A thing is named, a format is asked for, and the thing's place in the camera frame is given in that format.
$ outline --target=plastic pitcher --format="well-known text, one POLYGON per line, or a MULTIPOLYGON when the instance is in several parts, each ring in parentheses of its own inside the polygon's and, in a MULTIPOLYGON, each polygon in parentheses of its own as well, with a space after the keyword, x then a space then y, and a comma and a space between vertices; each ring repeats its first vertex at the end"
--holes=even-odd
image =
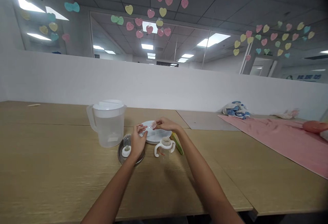
POLYGON ((90 126, 98 133, 102 147, 114 147, 123 139, 125 108, 122 101, 115 99, 100 101, 86 108, 90 126))

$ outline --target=white plate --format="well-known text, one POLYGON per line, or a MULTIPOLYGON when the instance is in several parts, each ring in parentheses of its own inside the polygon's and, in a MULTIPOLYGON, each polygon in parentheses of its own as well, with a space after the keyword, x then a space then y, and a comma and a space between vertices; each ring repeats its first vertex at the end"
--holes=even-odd
POLYGON ((144 135, 144 132, 148 131, 148 136, 146 138, 146 142, 149 144, 158 144, 163 137, 170 137, 172 134, 172 131, 165 131, 163 129, 156 129, 153 130, 150 126, 153 123, 153 121, 146 121, 142 124, 144 126, 148 126, 145 131, 140 133, 139 135, 142 137, 144 135))

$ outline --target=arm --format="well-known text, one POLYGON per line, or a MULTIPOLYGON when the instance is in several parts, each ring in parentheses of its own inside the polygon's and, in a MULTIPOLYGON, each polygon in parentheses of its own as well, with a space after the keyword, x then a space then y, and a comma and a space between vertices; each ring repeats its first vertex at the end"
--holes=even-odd
POLYGON ((160 118, 156 123, 156 129, 171 130, 178 135, 196 186, 200 191, 202 200, 213 222, 217 224, 243 224, 244 222, 229 203, 211 168, 192 143, 184 129, 165 117, 160 118))
POLYGON ((147 126, 142 124, 133 127, 130 155, 83 218, 82 224, 109 224, 115 221, 134 165, 145 147, 148 132, 146 131, 143 137, 140 137, 139 133, 146 128, 147 126))

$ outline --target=pink towel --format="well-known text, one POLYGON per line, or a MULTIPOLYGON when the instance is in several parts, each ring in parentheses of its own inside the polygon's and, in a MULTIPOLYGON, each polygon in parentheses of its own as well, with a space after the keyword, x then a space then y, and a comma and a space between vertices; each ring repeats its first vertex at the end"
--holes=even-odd
POLYGON ((317 134, 303 130, 303 122, 218 117, 295 163, 328 179, 328 142, 317 134))

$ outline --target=hand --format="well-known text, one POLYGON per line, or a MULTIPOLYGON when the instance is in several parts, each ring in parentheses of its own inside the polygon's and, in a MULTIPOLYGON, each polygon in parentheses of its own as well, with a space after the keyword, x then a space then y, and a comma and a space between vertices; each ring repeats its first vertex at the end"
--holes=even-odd
POLYGON ((131 135, 131 153, 130 156, 133 156, 136 160, 140 157, 146 142, 146 137, 148 131, 146 131, 141 137, 139 133, 145 131, 147 126, 143 126, 142 124, 137 124, 133 127, 133 132, 131 135))
POLYGON ((182 128, 179 124, 176 124, 175 122, 167 119, 166 117, 161 117, 160 119, 157 119, 155 122, 156 122, 156 127, 153 130, 164 129, 166 131, 177 132, 177 130, 182 128))

